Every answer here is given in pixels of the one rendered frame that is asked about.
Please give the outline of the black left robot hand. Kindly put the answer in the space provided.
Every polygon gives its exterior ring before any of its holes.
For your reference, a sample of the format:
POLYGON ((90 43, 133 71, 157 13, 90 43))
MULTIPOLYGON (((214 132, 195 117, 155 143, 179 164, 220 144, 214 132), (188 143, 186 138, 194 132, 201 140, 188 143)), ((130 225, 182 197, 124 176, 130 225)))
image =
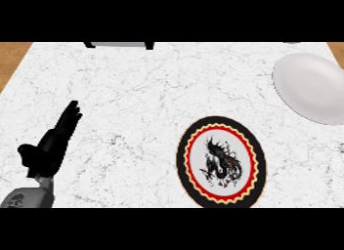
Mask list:
POLYGON ((28 178, 51 178, 57 173, 68 142, 81 117, 78 102, 71 101, 54 127, 46 131, 38 144, 35 146, 28 144, 17 146, 22 165, 28 168, 28 178))

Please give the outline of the plain white plate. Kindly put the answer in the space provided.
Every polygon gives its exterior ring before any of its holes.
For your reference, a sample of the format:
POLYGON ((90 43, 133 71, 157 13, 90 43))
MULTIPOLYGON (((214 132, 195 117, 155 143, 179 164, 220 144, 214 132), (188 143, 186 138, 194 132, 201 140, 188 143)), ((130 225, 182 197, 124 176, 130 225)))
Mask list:
POLYGON ((281 101, 312 122, 344 125, 344 69, 308 53, 285 55, 274 64, 272 85, 281 101))

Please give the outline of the black red dragon plate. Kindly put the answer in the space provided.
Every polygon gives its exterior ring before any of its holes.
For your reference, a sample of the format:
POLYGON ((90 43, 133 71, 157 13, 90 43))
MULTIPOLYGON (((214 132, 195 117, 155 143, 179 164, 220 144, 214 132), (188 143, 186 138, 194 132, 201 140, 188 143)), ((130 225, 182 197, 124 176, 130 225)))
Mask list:
POLYGON ((265 157, 254 134, 223 116, 186 129, 176 151, 182 187, 202 208, 250 208, 265 184, 265 157))

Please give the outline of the grey appliance with black legs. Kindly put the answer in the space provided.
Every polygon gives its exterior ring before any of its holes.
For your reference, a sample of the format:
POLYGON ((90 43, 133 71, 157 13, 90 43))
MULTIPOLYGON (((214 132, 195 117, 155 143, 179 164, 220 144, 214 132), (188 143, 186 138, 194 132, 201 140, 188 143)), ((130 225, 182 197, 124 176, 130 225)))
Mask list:
POLYGON ((145 48, 152 50, 154 42, 83 42, 86 48, 100 47, 117 47, 117 48, 145 48))

